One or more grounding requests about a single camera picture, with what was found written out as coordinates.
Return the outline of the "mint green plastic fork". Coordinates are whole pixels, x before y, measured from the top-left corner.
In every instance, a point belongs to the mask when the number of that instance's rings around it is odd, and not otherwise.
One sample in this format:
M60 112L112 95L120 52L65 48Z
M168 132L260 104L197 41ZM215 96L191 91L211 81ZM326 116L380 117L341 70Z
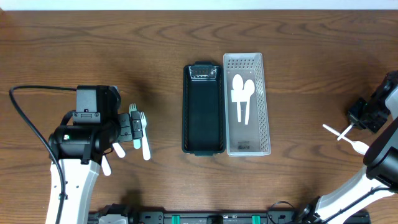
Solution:
M134 135L133 146L134 149L139 149L141 147L142 125L140 112L137 110L136 104L132 103L129 105L129 114L132 120L132 133Z

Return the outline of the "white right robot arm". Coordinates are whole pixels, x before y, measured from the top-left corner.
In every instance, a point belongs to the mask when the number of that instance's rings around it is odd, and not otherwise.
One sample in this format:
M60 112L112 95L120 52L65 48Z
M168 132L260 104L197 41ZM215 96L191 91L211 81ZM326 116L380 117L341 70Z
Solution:
M385 100L393 122L370 145L363 167L334 192L321 196L308 214L312 223L344 223L381 198L397 193L397 90Z

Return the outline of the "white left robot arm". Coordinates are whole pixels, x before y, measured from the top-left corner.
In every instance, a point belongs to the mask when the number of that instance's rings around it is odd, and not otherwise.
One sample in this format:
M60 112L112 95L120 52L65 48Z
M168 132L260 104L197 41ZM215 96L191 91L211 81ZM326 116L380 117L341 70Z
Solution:
M99 113L71 111L51 135L51 192L46 223L86 223L95 182L111 175L106 150L126 155L121 142L142 139L139 111L113 114L101 124Z

